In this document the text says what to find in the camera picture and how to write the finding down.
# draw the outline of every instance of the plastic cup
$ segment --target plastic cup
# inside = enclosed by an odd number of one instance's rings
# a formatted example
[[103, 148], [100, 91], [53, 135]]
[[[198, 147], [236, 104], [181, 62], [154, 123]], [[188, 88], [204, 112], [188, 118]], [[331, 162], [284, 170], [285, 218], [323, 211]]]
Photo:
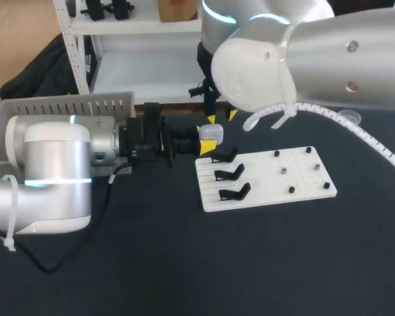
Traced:
[[353, 110], [342, 110], [338, 114], [353, 122], [356, 126], [359, 126], [361, 123], [361, 115]]

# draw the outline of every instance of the cardboard box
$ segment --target cardboard box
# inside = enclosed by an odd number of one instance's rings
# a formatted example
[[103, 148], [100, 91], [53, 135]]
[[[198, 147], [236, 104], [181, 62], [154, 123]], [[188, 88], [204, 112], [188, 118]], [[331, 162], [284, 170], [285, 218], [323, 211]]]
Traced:
[[158, 0], [162, 22], [181, 22], [198, 18], [199, 0]]

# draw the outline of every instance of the white spiral cable wrap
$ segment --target white spiral cable wrap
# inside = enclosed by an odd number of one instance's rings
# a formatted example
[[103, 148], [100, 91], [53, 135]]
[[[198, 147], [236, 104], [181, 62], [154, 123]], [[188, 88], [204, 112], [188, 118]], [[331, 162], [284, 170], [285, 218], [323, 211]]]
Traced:
[[[321, 107], [319, 105], [310, 104], [310, 103], [295, 103], [294, 106], [297, 108], [297, 111], [306, 111], [306, 112], [322, 115], [323, 117], [331, 119], [334, 122], [337, 122], [339, 125], [347, 128], [350, 132], [352, 132], [358, 138], [360, 138], [365, 143], [367, 143], [375, 151], [380, 153], [387, 161], [389, 161], [395, 167], [395, 155], [388, 148], [386, 148], [372, 135], [364, 131], [362, 128], [356, 126], [353, 122], [349, 121], [342, 115], [339, 115], [337, 112], [331, 111], [330, 109], [327, 109], [325, 107]], [[278, 112], [283, 112], [285, 109], [286, 109], [285, 103], [266, 107], [254, 113], [250, 118], [248, 118], [243, 125], [243, 129], [246, 132], [248, 132], [254, 128], [254, 126], [257, 124], [257, 121], [262, 117], [266, 117], [268, 115]]]

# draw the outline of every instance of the metal shelf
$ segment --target metal shelf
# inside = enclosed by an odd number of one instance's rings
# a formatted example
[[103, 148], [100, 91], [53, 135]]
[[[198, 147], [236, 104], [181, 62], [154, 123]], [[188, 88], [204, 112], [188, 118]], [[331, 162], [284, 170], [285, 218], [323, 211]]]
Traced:
[[[135, 104], [202, 102], [188, 94], [204, 78], [196, 61], [201, 20], [163, 23], [157, 0], [130, 1], [136, 8], [128, 20], [105, 13], [104, 20], [94, 22], [79, 13], [85, 1], [76, 0], [78, 14], [71, 22], [66, 0], [53, 0], [79, 93], [133, 91]], [[91, 87], [84, 66], [85, 35], [92, 36], [99, 59]]]
[[118, 21], [106, 12], [104, 20], [94, 22], [88, 15], [79, 14], [69, 32], [71, 35], [188, 33], [200, 32], [201, 26], [201, 20], [162, 23], [157, 2], [154, 6], [145, 2], [137, 5], [128, 20]]

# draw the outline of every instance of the white shelf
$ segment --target white shelf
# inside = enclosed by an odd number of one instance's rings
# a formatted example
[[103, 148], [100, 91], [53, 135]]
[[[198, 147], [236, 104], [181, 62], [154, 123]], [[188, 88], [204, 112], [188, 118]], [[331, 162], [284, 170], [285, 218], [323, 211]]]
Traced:
[[203, 78], [195, 46], [106, 53], [93, 93], [133, 91], [135, 104], [196, 103], [203, 98], [191, 98], [188, 90]]
[[105, 19], [92, 21], [88, 15], [78, 14], [70, 26], [71, 35], [102, 34], [158, 34], [201, 32], [201, 20], [162, 23], [159, 20], [158, 3], [154, 1], [132, 1], [136, 8], [127, 20], [116, 20], [105, 12]]

